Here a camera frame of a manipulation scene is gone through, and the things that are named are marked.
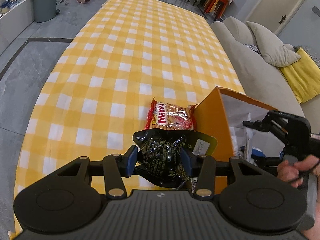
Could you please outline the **person right hand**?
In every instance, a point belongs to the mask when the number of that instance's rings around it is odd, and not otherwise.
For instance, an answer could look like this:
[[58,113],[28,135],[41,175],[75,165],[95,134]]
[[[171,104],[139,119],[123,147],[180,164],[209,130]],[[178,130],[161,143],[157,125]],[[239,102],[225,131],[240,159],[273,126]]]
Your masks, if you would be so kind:
[[303,161],[290,164],[288,160],[282,161],[277,168],[277,178],[298,188],[303,183],[302,172],[309,171],[319,177],[319,158],[310,155]]

